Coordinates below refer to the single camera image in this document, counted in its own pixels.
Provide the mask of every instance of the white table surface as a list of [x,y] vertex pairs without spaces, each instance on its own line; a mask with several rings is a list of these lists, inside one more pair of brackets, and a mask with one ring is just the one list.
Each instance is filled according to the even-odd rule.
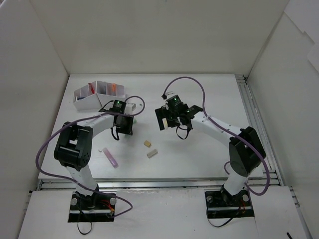
[[[206,91],[206,110],[212,116],[246,128],[248,124],[237,82],[233,74],[183,74],[195,77]],[[145,111],[135,117],[133,136],[120,134],[115,141],[110,130],[100,133],[93,139],[92,156],[89,166],[96,179],[180,179],[180,178],[221,178],[226,177],[223,165],[229,161],[228,149],[207,135],[192,130],[187,140],[181,140],[175,134],[175,128],[160,131],[154,110],[164,105],[161,98],[166,85],[180,74],[88,74],[71,75],[64,93],[61,107],[53,131],[57,131],[66,121],[73,121],[96,114],[94,111],[76,111],[73,106],[73,93],[76,89],[93,81],[117,83],[126,87],[128,95],[141,96],[146,102]],[[200,87],[189,79],[179,80],[171,85],[169,91],[175,91],[189,106],[201,106]],[[68,171],[54,159],[53,152],[58,137],[49,144],[42,169],[69,176]],[[144,141],[152,143],[151,148]],[[107,147],[119,164],[114,169],[99,149]],[[158,155],[147,158],[153,149]],[[251,175],[262,177],[262,165]],[[39,179],[52,179],[43,174]]]
[[[33,192],[19,239],[81,238],[76,223],[67,222],[71,195],[71,191]],[[207,221],[203,189],[118,191],[117,195],[129,200],[133,209],[112,223],[94,223],[87,238],[287,239],[286,232],[294,239],[306,238],[286,187],[270,187],[263,197],[252,197],[255,218],[234,219],[222,228]],[[126,208],[118,200],[116,211]],[[220,225],[226,219],[211,221]],[[83,231],[88,226],[80,224]]]

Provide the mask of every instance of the white compartment box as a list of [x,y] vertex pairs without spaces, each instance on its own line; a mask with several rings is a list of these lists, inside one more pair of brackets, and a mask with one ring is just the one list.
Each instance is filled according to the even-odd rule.
[[99,109],[109,101],[124,101],[125,98],[124,86],[103,81],[94,81],[74,92],[73,104],[78,111],[83,111]]
[[122,85],[97,81],[96,88],[97,96],[103,106],[109,101],[124,101],[126,99],[125,88]]

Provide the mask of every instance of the white cylinder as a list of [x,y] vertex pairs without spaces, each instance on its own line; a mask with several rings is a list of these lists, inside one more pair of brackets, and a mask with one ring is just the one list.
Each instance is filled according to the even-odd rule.
[[231,195],[234,196],[239,193],[245,186],[247,178],[240,176],[235,171],[231,171],[229,177],[224,184],[224,189]]

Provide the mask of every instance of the pink eraser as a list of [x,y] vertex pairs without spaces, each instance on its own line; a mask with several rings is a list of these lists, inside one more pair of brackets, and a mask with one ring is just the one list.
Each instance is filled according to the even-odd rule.
[[114,168],[119,167],[117,161],[113,158],[113,156],[111,155],[111,153],[109,152],[109,150],[105,147],[102,149],[103,153],[105,154],[105,156],[108,158],[109,162],[111,163],[111,165]]

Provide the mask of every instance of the small wooden block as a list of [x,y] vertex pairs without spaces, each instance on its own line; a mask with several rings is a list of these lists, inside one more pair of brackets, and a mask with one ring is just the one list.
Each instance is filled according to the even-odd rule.
[[147,156],[148,156],[148,158],[152,158],[154,155],[157,155],[157,153],[158,153],[158,150],[157,150],[157,149],[154,149],[154,150],[152,150],[151,152],[149,152],[149,153],[147,154]]
[[145,140],[144,145],[149,148],[152,144],[151,142],[148,142],[147,140]]

